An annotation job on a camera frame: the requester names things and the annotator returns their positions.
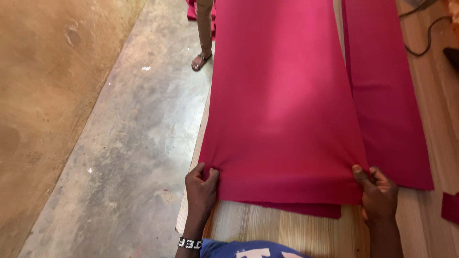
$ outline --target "sandal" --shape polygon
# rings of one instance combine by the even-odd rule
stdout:
[[[211,57],[212,57],[212,53],[210,54],[210,56],[208,58],[205,58],[203,55],[199,54],[198,55],[202,60],[204,60],[204,63],[202,63],[202,65],[200,66],[199,64],[194,64],[194,63],[191,63],[191,69],[193,69],[193,71],[195,72],[198,72],[201,70],[201,68],[206,64],[207,60],[209,60]]]

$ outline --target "fabric sheet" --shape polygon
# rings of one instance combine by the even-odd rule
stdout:
[[[215,40],[215,31],[216,31],[216,19],[217,19],[217,0],[213,0],[212,12],[211,12],[211,19],[212,19],[212,40]],[[188,4],[188,12],[186,13],[186,17],[189,21],[196,20],[196,0],[186,0]]]
[[[346,65],[368,163],[400,186],[433,190],[395,2],[342,4]]]
[[[219,198],[360,204],[351,167],[368,165],[332,1],[219,7],[204,159]]]
[[[202,139],[201,152],[199,153],[198,162],[205,162],[206,153],[206,133]],[[278,210],[312,215],[317,217],[327,217],[331,219],[341,218],[341,205],[324,204],[324,203],[275,203],[275,202],[244,202],[247,204],[258,205],[265,208],[274,208]]]
[[[442,218],[459,224],[459,193],[455,196],[443,193]]]

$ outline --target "brown trousers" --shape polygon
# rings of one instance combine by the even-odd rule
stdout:
[[[198,23],[199,41],[205,56],[212,53],[212,34],[211,26],[213,0],[196,0],[196,20]]]

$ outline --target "wooden tabletop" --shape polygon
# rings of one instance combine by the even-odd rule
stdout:
[[[342,43],[341,1],[334,0]],[[397,0],[399,12],[412,9]],[[420,52],[427,44],[427,28],[447,15],[441,2],[405,18],[405,42]],[[429,150],[435,191],[400,189],[397,223],[405,258],[459,258],[459,225],[441,218],[442,193],[459,191],[459,76],[442,50],[458,47],[448,21],[432,29],[432,48],[423,57],[408,56],[425,138]],[[197,165],[207,124],[209,98],[202,117],[190,169]],[[176,230],[183,233],[188,203],[184,193]],[[342,206],[341,219],[300,215],[276,209],[219,201],[207,223],[205,237],[219,241],[267,240],[315,258],[369,256],[369,235],[360,207]]]

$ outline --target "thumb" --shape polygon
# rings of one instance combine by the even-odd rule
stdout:
[[[211,184],[211,185],[216,185],[218,179],[220,178],[220,171],[211,168],[209,170],[209,174],[210,174],[209,178],[207,179],[207,181],[205,183],[206,184]]]
[[[361,166],[353,165],[352,173],[354,174],[354,178],[357,181],[357,183],[359,183],[364,188],[365,192],[370,191],[375,187],[375,185],[372,184],[371,181],[368,179],[367,174]]]

